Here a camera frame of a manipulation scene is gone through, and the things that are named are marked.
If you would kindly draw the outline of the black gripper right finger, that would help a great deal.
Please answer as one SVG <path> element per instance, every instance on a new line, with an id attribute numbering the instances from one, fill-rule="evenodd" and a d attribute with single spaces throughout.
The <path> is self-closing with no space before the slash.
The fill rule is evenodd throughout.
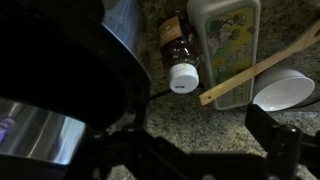
<path id="1" fill-rule="evenodd" d="M 290 124 L 279 124 L 258 105 L 247 107 L 245 126 L 267 152 L 269 163 L 296 165 L 302 132 Z"/>

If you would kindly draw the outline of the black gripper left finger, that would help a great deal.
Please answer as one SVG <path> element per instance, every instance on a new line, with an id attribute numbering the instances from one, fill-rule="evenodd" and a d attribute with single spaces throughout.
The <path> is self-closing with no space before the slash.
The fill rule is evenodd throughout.
<path id="1" fill-rule="evenodd" d="M 134 130 L 144 130 L 146 128 L 147 105 L 137 101 L 135 103 L 136 115 L 134 118 Z"/>

